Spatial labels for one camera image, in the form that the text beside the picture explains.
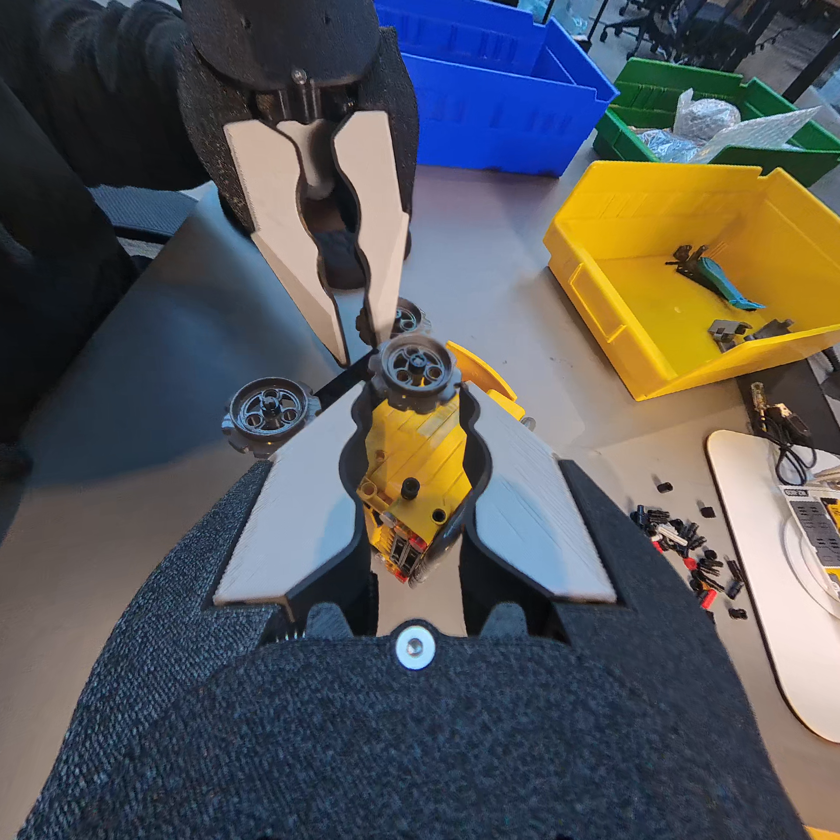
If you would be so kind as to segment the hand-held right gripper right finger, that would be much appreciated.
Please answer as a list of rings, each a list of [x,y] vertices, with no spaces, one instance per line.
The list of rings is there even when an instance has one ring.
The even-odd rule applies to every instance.
[[[465,620],[504,602],[528,621],[556,603],[615,606],[618,593],[560,458],[484,392],[459,394],[465,501],[458,574]]]

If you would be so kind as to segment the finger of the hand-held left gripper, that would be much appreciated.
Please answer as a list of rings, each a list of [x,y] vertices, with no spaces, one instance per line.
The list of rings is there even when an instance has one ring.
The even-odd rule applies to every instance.
[[[331,149],[339,177],[355,202],[355,250],[365,276],[364,312],[371,346],[377,348],[391,338],[409,226],[388,114],[351,114],[333,134]]]
[[[350,365],[338,306],[301,213],[303,171],[293,140],[258,120],[229,122],[224,135],[254,225],[251,238],[337,364]]]

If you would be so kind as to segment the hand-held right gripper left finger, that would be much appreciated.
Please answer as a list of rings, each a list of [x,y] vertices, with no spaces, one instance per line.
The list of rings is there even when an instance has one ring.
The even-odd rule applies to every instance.
[[[358,486],[368,468],[372,392],[346,392],[273,457],[213,594],[215,607],[317,604],[374,621],[377,589]]]

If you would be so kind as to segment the yellow toy brick vehicle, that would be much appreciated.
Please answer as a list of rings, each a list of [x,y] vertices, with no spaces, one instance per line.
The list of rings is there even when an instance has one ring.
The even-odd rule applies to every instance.
[[[227,406],[223,434],[238,452],[268,459],[343,388],[339,377],[319,393],[281,377],[252,381]],[[398,412],[387,402],[373,411],[358,495],[372,549],[411,587],[426,580],[462,529],[471,486],[458,409],[455,396],[425,415]]]

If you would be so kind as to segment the small grey toy wheel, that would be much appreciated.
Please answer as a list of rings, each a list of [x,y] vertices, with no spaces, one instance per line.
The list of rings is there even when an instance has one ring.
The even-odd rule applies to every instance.
[[[453,352],[422,333],[389,339],[369,362],[374,393],[400,412],[430,414],[458,394],[461,371]]]

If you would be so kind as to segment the person's left forearm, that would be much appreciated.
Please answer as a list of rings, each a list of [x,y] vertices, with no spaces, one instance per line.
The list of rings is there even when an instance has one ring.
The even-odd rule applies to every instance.
[[[30,108],[88,187],[192,190],[211,180],[182,121],[185,28],[164,3],[38,2]]]

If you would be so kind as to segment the grey desk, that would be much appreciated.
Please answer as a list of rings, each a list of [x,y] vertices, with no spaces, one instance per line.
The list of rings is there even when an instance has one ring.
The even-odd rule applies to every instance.
[[[717,516],[700,532],[734,559],[705,443],[745,433],[725,381],[635,402],[547,269],[543,235],[594,159],[557,181],[436,167],[416,173],[402,295],[434,333],[488,362],[558,455],[627,511]],[[243,384],[339,369],[213,185],[28,425],[35,468],[2,502],[1,834],[25,822],[91,667],[135,592],[254,464],[220,431]]]

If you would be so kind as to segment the grey-blue office chair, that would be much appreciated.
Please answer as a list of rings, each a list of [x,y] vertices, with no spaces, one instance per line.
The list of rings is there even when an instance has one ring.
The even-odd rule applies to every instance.
[[[139,270],[160,254],[197,205],[183,192],[110,185],[88,190]]]

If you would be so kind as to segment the pile of small brick pieces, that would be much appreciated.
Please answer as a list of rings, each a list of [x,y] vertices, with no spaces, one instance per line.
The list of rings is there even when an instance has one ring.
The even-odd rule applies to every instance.
[[[714,506],[698,500],[695,513],[679,517],[660,502],[634,503],[628,517],[659,555],[675,562],[693,602],[712,624],[716,609],[735,623],[750,620],[747,574],[738,550],[717,551],[709,541],[708,525],[722,521]]]

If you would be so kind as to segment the blue plastic bin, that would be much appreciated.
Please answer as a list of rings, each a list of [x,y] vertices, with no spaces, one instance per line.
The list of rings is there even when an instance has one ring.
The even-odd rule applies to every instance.
[[[559,177],[618,90],[555,21],[480,1],[376,1],[416,93],[419,165]]]

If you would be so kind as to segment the white oval board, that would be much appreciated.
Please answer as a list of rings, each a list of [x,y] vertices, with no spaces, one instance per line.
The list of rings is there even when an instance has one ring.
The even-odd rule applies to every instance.
[[[838,592],[795,516],[799,487],[782,486],[770,441],[718,430],[706,443],[773,673],[814,734],[839,742]]]

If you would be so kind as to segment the yellow plastic bin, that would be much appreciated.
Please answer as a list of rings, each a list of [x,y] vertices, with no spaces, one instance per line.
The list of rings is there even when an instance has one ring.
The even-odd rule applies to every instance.
[[[712,164],[592,163],[554,216],[549,268],[638,402],[803,361],[838,344],[839,220],[791,175]],[[707,245],[758,311],[665,262]],[[717,319],[791,333],[721,353]]]

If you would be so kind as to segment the grey brick piece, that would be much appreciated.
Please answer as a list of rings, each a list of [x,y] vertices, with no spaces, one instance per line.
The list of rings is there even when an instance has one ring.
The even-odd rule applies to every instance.
[[[733,350],[741,343],[777,338],[791,333],[794,321],[773,319],[758,329],[752,330],[743,321],[715,320],[707,332],[721,353]]]

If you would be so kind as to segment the green plastic bin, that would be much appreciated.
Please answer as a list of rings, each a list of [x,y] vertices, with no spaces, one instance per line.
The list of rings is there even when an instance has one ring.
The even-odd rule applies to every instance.
[[[678,66],[631,58],[615,81],[618,96],[595,127],[594,151],[610,161],[656,162],[636,130],[669,130],[679,96],[691,89],[698,98],[714,98],[735,106],[744,119],[793,112],[795,106],[758,78],[737,73]],[[763,175],[781,168],[804,187],[836,169],[839,140],[815,121],[806,123],[789,141],[790,148],[724,147],[713,164],[758,166]]]

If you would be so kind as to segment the building instruction booklet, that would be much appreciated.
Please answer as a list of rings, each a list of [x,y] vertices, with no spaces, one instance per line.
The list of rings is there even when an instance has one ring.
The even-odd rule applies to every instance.
[[[782,486],[794,524],[826,570],[839,571],[839,496],[831,485]]]

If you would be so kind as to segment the black flat pad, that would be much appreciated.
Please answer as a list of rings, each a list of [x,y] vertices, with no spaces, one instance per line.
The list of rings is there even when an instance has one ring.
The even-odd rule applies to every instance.
[[[838,401],[827,397],[808,360],[799,360],[735,378],[749,418],[751,434],[765,437],[751,385],[763,384],[768,404],[782,403],[808,427],[816,449],[839,455]]]

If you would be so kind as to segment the teal and black brick tool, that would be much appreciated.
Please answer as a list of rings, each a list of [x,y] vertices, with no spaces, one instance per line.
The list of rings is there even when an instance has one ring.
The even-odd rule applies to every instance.
[[[709,290],[732,308],[744,312],[764,309],[764,305],[741,294],[718,262],[707,256],[707,250],[707,245],[696,249],[691,245],[682,245],[675,250],[673,258],[666,261],[665,265],[674,267],[681,276]]]

